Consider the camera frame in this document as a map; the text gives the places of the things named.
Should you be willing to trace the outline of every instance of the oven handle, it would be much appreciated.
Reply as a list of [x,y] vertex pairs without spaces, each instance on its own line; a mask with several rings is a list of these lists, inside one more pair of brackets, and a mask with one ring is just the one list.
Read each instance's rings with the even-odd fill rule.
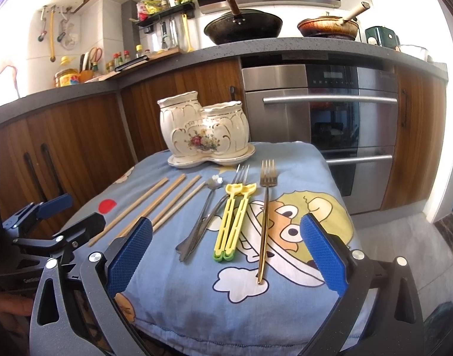
[[294,96],[278,96],[272,98],[263,98],[264,104],[285,104],[296,103],[302,101],[361,101],[367,103],[389,103],[397,104],[396,98],[385,98],[381,96],[360,96],[360,95],[294,95]]
[[327,159],[326,162],[329,166],[350,165],[356,163],[371,163],[381,162],[382,160],[392,160],[393,155],[373,155],[371,157],[356,157],[356,158],[337,158]]

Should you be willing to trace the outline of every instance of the stainless steel oven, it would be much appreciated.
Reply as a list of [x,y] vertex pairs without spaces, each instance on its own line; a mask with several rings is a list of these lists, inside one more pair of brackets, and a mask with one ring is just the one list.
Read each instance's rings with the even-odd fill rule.
[[305,64],[243,68],[242,74],[253,142],[312,143],[350,214],[380,208],[396,141],[394,74]]

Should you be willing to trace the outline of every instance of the wooden chopstick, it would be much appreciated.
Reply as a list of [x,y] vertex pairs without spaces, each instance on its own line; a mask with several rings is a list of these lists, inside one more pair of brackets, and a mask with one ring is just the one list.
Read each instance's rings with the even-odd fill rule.
[[178,204],[176,204],[172,210],[170,210],[166,215],[164,215],[164,217],[153,226],[152,231],[155,232],[159,227],[161,227],[165,221],[167,221],[171,216],[173,216],[177,212],[178,209],[185,205],[190,200],[190,198],[192,198],[197,192],[199,192],[202,189],[202,187],[205,186],[205,183],[206,182],[202,182],[201,184],[199,184],[185,198],[183,198]]
[[172,184],[168,188],[166,188],[161,195],[154,199],[154,201],[149,206],[142,210],[142,212],[136,218],[134,218],[123,230],[121,230],[116,238],[124,237],[125,235],[127,235],[135,226],[139,218],[147,217],[150,212],[154,210],[185,178],[187,178],[187,176],[185,174],[182,174],[174,182],[172,182]]
[[156,192],[161,186],[163,186],[169,179],[163,178],[158,181],[154,186],[152,186],[149,190],[147,190],[143,195],[141,195],[135,202],[133,202],[126,210],[124,210],[121,214],[119,214],[116,218],[114,218],[105,228],[104,230],[93,237],[90,242],[88,242],[88,246],[93,246],[95,243],[99,241],[100,238],[104,237],[109,230],[111,230],[114,225],[116,225],[121,219],[123,219],[126,215],[128,215],[132,210],[134,210],[142,201],[144,201],[148,196],[152,195],[152,193]]
[[166,212],[168,212],[172,206],[175,204],[175,202],[177,202],[180,197],[182,195],[184,195],[189,188],[191,188],[196,181],[198,181],[202,176],[201,175],[197,175],[196,177],[194,177],[190,182],[187,183],[187,185],[178,192],[178,194],[169,202],[169,204],[167,206],[165,206],[160,212],[159,214],[156,215],[156,217],[151,221],[152,222],[152,226],[154,226],[157,222],[159,222],[159,220],[164,216],[164,214]]

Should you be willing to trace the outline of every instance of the gray stone countertop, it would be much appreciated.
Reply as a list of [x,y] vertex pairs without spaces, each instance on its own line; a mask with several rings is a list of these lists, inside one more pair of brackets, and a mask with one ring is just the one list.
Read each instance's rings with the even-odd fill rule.
[[130,72],[125,72],[119,78],[92,82],[69,87],[54,88],[37,92],[11,103],[0,106],[0,124],[20,117],[39,108],[51,106],[56,103],[81,99],[104,93],[117,92],[137,82],[149,79],[156,75],[185,68],[190,65],[204,63],[235,56],[253,55],[259,53],[284,53],[299,52],[313,59],[314,55],[320,59],[323,53],[342,54],[350,57],[359,56],[369,59],[379,59],[388,65],[403,65],[430,73],[445,81],[448,80],[446,65],[428,63],[376,45],[364,44],[348,40],[323,39],[312,37],[283,37],[275,39],[248,40],[233,42],[230,44],[217,45],[200,49],[190,53],[182,53],[176,56],[157,61],[151,65],[146,64]]

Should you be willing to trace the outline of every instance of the tile floor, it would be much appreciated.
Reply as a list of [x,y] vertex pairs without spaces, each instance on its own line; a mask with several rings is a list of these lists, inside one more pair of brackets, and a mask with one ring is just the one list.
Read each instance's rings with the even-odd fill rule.
[[423,318],[446,301],[453,302],[453,252],[424,214],[357,231],[365,253],[374,260],[405,257],[418,288]]

